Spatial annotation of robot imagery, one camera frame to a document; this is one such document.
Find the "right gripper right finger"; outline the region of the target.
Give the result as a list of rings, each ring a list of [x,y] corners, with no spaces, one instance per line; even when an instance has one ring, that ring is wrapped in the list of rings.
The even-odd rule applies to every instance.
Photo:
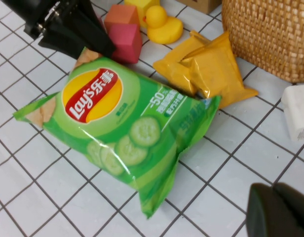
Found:
[[[274,190],[292,214],[295,222],[293,226],[298,231],[304,231],[304,194],[285,183],[275,184]]]

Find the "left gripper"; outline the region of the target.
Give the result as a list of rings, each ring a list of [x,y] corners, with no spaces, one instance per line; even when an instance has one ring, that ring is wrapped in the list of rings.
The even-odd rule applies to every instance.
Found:
[[[36,40],[43,33],[38,43],[42,47],[60,51],[75,59],[85,48],[106,57],[111,57],[116,50],[89,0],[2,2],[25,21],[24,32],[32,39]]]

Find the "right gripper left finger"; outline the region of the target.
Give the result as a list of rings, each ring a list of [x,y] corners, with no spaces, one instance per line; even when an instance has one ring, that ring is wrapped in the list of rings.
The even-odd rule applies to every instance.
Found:
[[[255,183],[250,188],[246,228],[250,237],[291,237],[294,217],[271,187]]]

